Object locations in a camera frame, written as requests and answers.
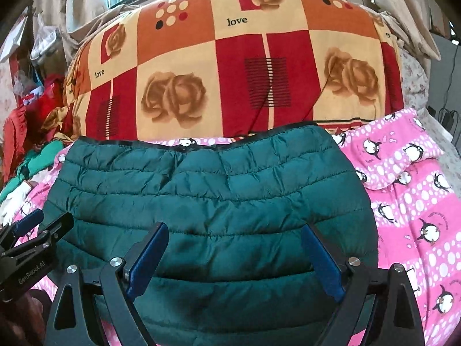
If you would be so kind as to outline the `dark green puffer jacket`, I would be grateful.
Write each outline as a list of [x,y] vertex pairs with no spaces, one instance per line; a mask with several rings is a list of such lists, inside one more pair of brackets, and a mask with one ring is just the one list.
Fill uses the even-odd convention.
[[45,223],[74,218],[53,283],[167,224],[169,244],[136,302],[159,345],[313,345],[336,304],[303,251],[305,224],[378,262],[370,198],[332,136],[310,124],[213,146],[80,138],[43,210]]

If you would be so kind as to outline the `green garment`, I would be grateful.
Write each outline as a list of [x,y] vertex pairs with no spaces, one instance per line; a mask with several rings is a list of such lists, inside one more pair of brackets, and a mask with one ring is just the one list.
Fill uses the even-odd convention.
[[52,167],[55,157],[64,149],[64,144],[59,141],[51,141],[46,144],[40,152],[29,151],[23,162],[13,173],[13,177],[6,183],[1,190],[0,202],[4,202],[8,194],[14,191],[25,180],[31,179],[35,174],[49,167]]

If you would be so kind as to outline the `pink penguin print quilt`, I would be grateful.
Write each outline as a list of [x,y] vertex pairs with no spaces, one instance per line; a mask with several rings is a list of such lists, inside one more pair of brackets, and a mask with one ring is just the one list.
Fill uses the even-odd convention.
[[[416,297],[425,345],[449,345],[460,325],[460,187],[443,169],[443,150],[412,109],[366,126],[331,134],[353,165],[370,198],[378,233],[374,267],[404,266]],[[167,147],[231,144],[228,138],[182,138],[149,142]],[[27,196],[21,216],[41,209],[71,146]],[[50,297],[59,283],[51,272],[36,289]]]

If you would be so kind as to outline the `red and gold cloth pile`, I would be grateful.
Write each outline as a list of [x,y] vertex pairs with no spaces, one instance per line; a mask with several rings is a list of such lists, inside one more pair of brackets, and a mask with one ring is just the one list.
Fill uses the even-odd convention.
[[80,135],[80,121],[72,117],[72,108],[63,101],[65,80],[52,74],[37,99],[32,93],[19,101],[3,125],[1,143],[2,181],[7,183],[26,154],[54,139],[73,141]]

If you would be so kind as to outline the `red orange rose blanket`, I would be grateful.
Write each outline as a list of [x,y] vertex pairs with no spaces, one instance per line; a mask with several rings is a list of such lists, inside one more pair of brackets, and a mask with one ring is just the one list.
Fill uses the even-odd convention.
[[63,102],[97,140],[331,132],[403,107],[394,35],[348,0],[158,0],[78,50]]

